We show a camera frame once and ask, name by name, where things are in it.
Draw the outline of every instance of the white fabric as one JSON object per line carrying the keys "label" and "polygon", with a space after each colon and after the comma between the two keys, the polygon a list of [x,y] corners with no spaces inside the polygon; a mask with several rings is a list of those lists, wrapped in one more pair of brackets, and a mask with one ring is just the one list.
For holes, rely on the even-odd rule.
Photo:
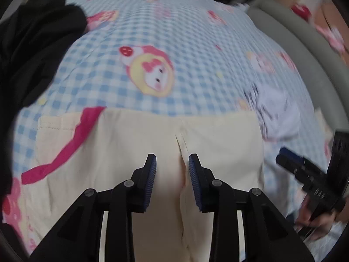
{"label": "white fabric", "polygon": [[[72,138],[73,127],[78,123],[79,114],[41,117],[34,164],[51,162],[51,150],[58,153]],[[186,152],[183,143],[188,144]],[[104,110],[88,139],[65,164],[44,179],[23,185],[31,228],[41,240],[85,189],[112,189],[143,166],[148,153],[154,153],[157,173],[150,206],[146,213],[132,215],[136,260],[190,261],[190,256],[197,253],[189,253],[192,247],[183,246],[182,234],[191,241],[191,230],[183,229],[183,224],[193,217],[186,219],[188,211],[181,215],[179,209],[179,194],[185,183],[182,158],[187,162],[188,152],[196,152],[218,178],[233,183],[235,188],[249,190],[258,184],[262,163],[255,114],[248,111],[219,117],[169,118],[138,111]],[[197,208],[195,202],[191,204],[186,205],[186,210]],[[209,225],[202,225],[202,230],[207,228]]]}
{"label": "white fabric", "polygon": [[[195,204],[188,171],[188,159],[198,154],[203,167],[212,170],[235,189],[249,191],[260,187],[259,175],[263,162],[263,140],[253,113],[232,114],[227,119],[216,118],[210,127],[186,123],[176,134],[185,162],[186,186],[180,196],[183,220],[183,243],[195,262],[208,261],[212,240],[213,213],[200,213]],[[238,213],[240,259],[245,249],[243,221]]]}
{"label": "white fabric", "polygon": [[285,91],[265,84],[253,84],[245,96],[256,111],[264,139],[280,140],[296,136],[301,125],[297,103]]}

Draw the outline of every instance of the blue gingham bedsheet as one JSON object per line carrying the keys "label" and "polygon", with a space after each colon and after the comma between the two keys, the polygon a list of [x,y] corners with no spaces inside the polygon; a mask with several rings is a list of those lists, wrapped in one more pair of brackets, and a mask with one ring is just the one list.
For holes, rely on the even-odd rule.
{"label": "blue gingham bedsheet", "polygon": [[[242,10],[213,0],[67,3],[79,5],[87,16],[96,16],[90,19],[90,32],[67,51],[50,87],[35,104],[20,112],[15,125],[14,176],[20,177],[30,168],[41,115],[62,115],[93,106],[168,116],[219,115],[244,109],[243,91],[253,83],[287,91],[301,115],[299,136],[266,143],[265,192],[283,214],[297,207],[299,186],[276,165],[279,148],[285,145],[327,168],[324,137],[301,77],[280,59],[284,50],[259,31]],[[134,54],[140,50],[161,56],[168,78],[173,77],[167,80],[170,86],[164,88],[165,95],[157,97],[155,90],[147,91],[144,84],[132,79],[127,59],[130,48]],[[268,60],[265,71],[253,63],[256,56]],[[154,60],[141,66],[151,70],[157,65]]]}

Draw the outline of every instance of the hand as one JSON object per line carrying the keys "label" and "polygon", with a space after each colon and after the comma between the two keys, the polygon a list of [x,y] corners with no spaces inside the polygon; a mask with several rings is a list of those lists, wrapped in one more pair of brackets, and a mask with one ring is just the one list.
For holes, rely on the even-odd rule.
{"label": "hand", "polygon": [[332,225],[336,218],[336,213],[333,212],[332,214],[325,213],[314,220],[310,221],[311,212],[308,209],[308,204],[310,201],[310,197],[307,195],[305,196],[301,208],[299,209],[298,218],[296,219],[296,225],[302,225],[302,226],[311,226],[316,227],[317,229],[312,233],[310,236],[311,240],[317,240],[321,237],[324,237],[327,235],[327,233],[331,230]]}

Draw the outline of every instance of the cream fabric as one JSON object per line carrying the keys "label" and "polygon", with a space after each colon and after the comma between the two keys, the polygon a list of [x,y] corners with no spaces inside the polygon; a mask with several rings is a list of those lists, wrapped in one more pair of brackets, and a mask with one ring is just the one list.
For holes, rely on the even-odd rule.
{"label": "cream fabric", "polygon": [[[185,162],[186,186],[180,196],[183,220],[183,244],[195,262],[208,261],[212,240],[213,213],[201,213],[195,204],[188,171],[188,159],[198,154],[203,167],[214,177],[235,189],[262,188],[259,183],[263,162],[263,140],[255,114],[231,114],[212,119],[210,125],[194,126],[189,121],[176,134]],[[238,212],[240,253],[245,249],[243,221]]]}
{"label": "cream fabric", "polygon": [[[79,118],[80,114],[40,118],[34,165],[47,164],[54,159],[73,137]],[[148,153],[154,153],[157,173],[150,206],[146,213],[132,215],[136,260],[190,261],[190,256],[197,256],[196,252],[189,252],[195,247],[189,245],[192,229],[186,228],[193,216],[185,217],[188,210],[196,215],[191,210],[196,205],[192,202],[193,205],[186,204],[186,208],[182,208],[185,191],[190,198],[188,186],[181,195],[181,206],[179,197],[185,184],[183,161],[187,162],[189,153],[194,152],[217,178],[234,183],[233,187],[249,190],[258,185],[263,153],[261,133],[253,112],[170,118],[106,109],[87,140],[65,164],[44,179],[23,185],[31,228],[40,241],[85,189],[112,189],[129,179],[134,169],[142,167]],[[207,228],[210,226],[202,225],[202,230]]]}

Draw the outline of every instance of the black garment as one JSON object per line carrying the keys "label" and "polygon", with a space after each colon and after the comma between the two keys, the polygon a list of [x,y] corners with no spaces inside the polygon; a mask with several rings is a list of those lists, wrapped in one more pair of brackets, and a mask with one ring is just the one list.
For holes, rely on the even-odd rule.
{"label": "black garment", "polygon": [[0,206],[12,184],[11,124],[48,87],[87,25],[81,8],[65,1],[29,0],[0,24]]}

